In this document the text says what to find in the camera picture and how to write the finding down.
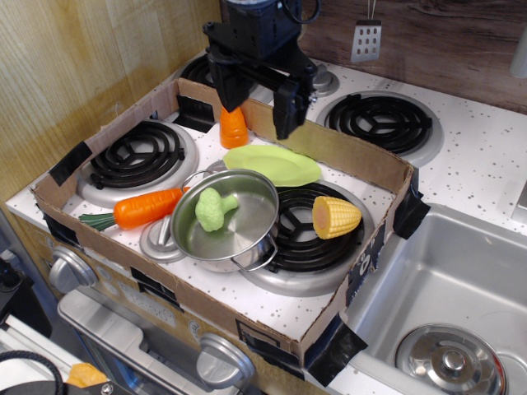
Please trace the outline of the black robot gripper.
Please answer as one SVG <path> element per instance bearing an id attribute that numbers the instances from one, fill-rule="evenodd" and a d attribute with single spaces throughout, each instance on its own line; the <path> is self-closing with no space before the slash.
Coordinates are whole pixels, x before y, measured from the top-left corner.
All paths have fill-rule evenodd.
<path id="1" fill-rule="evenodd" d="M 314 93 L 316 66 L 298 44 L 302 28 L 318 17 L 303 15 L 300 3 L 228 3 L 229 21 L 208 22 L 208 64 L 222 107 L 241 106 L 255 82 L 274 92 L 278 140 L 304 124 Z M 288 77 L 282 81 L 278 73 Z"/>

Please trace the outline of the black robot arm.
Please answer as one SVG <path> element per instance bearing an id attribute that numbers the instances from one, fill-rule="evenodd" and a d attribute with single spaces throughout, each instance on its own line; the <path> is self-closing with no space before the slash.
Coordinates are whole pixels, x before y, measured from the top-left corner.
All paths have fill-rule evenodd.
<path id="1" fill-rule="evenodd" d="M 222 106 L 233 111 L 250 97 L 252 85 L 273 92 L 277 139 L 285 140 L 304 124 L 315 99 L 317 66 L 301 51 L 301 1 L 227 1 L 227 22 L 208 22 L 208 64 Z"/>

